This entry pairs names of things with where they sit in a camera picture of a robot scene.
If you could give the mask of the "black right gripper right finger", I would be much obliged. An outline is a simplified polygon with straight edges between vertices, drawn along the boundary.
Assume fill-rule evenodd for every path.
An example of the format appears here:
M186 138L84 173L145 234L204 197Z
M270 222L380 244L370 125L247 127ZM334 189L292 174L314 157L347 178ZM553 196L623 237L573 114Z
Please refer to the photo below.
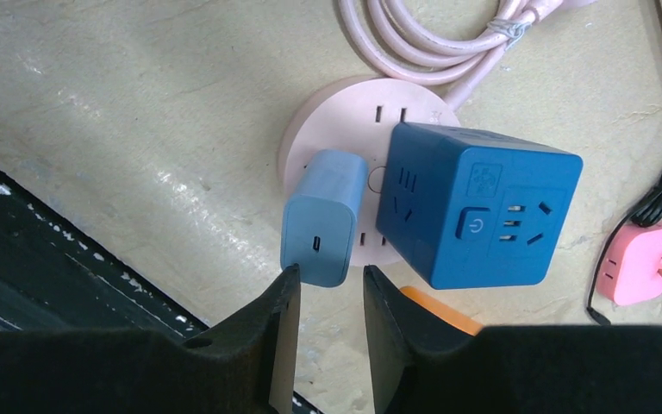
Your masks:
M364 269L378 413L662 413L662 326L488 326L469 335Z

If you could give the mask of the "light blue USB charger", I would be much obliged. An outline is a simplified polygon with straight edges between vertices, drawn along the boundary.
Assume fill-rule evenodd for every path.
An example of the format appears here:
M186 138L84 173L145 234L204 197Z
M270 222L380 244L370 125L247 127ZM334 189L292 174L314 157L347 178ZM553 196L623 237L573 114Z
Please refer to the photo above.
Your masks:
M366 161L340 150L317 152L285 203L280 265L297 265L303 283L341 285L347 276L362 205Z

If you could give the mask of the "pink round socket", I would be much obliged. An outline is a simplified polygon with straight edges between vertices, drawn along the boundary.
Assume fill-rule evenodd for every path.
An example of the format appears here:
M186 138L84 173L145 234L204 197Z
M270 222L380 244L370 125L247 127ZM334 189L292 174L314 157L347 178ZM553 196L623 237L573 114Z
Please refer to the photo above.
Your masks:
M294 114L278 153L278 176L289 196L313 155L324 149L357 154L368 165L357 240L350 264L389 265L399 253L376 228L380 192L393 128L400 122L460 125L431 90L393 78L345 78L314 93Z

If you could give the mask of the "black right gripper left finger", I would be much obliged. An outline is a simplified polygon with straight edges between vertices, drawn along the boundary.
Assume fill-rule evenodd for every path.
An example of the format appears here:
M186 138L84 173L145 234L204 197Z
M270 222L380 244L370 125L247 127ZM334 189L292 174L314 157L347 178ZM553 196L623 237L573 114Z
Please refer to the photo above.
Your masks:
M300 296L286 267L183 343L147 329L0 332L0 413L288 413Z

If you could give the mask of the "blue cube socket adapter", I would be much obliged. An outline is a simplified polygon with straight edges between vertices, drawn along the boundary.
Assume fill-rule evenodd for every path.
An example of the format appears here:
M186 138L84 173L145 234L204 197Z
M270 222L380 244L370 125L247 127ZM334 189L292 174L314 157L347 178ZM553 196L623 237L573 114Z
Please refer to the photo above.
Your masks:
M536 285L583 166L576 154L486 130L400 123L376 226L434 289Z

